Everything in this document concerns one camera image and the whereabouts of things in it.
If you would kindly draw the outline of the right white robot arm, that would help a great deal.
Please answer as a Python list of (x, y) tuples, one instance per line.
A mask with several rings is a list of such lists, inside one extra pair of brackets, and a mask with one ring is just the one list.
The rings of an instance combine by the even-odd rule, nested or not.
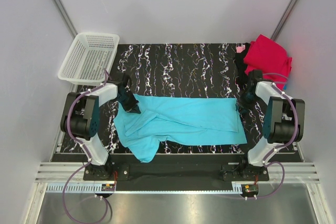
[(304, 100), (288, 96), (275, 82), (265, 79), (262, 71), (253, 70), (248, 74), (247, 88), (236, 103), (236, 110), (245, 114), (258, 99), (267, 105), (262, 138), (238, 165), (239, 176), (244, 180), (252, 179), (277, 152), (303, 137)]

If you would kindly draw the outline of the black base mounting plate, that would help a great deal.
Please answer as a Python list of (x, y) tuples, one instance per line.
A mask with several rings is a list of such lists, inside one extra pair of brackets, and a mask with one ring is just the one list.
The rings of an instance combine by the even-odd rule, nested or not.
[(110, 155), (106, 165), (89, 165), (84, 180), (117, 181), (118, 191), (224, 191), (232, 182), (267, 182), (266, 168), (240, 171), (244, 154), (157, 154), (141, 163), (133, 154)]

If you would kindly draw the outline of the folded red t shirt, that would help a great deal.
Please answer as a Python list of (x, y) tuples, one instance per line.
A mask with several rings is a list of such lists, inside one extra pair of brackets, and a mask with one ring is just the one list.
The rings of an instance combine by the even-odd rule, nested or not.
[(250, 43), (244, 57), (246, 75), (252, 70), (261, 70), (264, 78), (276, 82), (280, 90), (283, 90), (290, 75), (291, 63), (292, 58), (288, 57), (286, 50), (264, 35), (259, 35)]

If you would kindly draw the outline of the corner metal post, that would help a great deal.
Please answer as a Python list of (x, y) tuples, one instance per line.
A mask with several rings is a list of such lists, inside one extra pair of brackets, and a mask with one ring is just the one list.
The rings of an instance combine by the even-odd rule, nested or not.
[(71, 36), (73, 38), (76, 37), (76, 35), (78, 34), (69, 14), (67, 13), (62, 0), (52, 0), (58, 13), (60, 14), (62, 20), (64, 21), (66, 28), (68, 29), (68, 31), (70, 32)]
[(274, 32), (272, 33), (271, 40), (276, 41), (283, 30), (285, 24), (289, 20), (291, 13), (293, 12), (295, 6), (298, 4), (299, 0), (290, 0), (285, 11), (283, 12)]

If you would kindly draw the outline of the right corner metal post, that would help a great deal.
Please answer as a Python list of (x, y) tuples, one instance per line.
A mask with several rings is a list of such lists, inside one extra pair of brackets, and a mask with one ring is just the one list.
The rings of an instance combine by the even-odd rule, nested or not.
[(271, 40), (276, 41), (283, 30), (285, 24), (289, 20), (291, 13), (293, 12), (295, 6), (298, 4), (299, 0), (290, 0), (285, 11), (283, 12), (274, 32), (272, 33)]

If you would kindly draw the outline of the left corner metal post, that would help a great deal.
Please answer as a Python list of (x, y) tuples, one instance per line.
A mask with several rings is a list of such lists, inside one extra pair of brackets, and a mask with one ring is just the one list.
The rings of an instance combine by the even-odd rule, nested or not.
[(70, 32), (71, 36), (73, 38), (76, 37), (76, 35), (78, 34), (69, 14), (67, 13), (62, 0), (52, 0), (58, 13), (60, 14), (62, 20), (64, 21), (66, 28), (68, 29), (68, 31)]

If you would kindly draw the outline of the white plastic basket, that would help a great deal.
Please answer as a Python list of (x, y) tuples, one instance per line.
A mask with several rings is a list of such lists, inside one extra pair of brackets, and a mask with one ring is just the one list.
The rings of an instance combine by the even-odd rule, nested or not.
[(73, 40), (58, 71), (58, 78), (75, 85), (97, 86), (112, 68), (119, 35), (79, 33)]

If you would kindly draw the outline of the pink paper tag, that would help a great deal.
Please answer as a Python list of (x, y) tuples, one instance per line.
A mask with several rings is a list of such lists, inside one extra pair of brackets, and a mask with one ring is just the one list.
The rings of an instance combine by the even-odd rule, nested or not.
[(236, 47), (236, 52), (239, 54), (239, 53), (242, 53), (245, 49), (246, 49), (245, 45), (237, 46)]

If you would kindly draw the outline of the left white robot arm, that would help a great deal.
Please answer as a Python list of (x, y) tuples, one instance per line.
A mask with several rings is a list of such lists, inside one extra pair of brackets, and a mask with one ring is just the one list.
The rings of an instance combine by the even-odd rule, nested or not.
[(107, 163), (109, 154), (98, 135), (100, 107), (116, 100), (124, 111), (141, 113), (139, 102), (130, 91), (130, 76), (122, 72), (115, 80), (109, 80), (107, 73), (105, 76), (104, 81), (97, 87), (67, 95), (60, 122), (61, 131), (79, 143), (88, 158), (88, 163), (96, 166), (95, 174), (103, 180), (113, 175), (113, 167)]

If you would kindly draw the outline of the folded black t shirt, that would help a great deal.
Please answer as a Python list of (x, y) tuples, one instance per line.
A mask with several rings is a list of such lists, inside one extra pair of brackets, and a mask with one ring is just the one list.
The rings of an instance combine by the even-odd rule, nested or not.
[(234, 62), (238, 71), (237, 84), (241, 89), (247, 84), (248, 81), (248, 75), (245, 73), (247, 69), (247, 64), (244, 63), (244, 59), (247, 56), (251, 44), (245, 43), (244, 45), (246, 49), (239, 54), (236, 52), (234, 58)]

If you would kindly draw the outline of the cyan t shirt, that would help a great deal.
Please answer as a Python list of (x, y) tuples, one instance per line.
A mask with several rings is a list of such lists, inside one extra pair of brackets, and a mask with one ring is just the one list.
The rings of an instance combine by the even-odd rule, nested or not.
[(235, 98), (174, 98), (136, 95), (140, 113), (118, 109), (114, 125), (121, 144), (142, 163), (154, 159), (159, 145), (246, 144)]

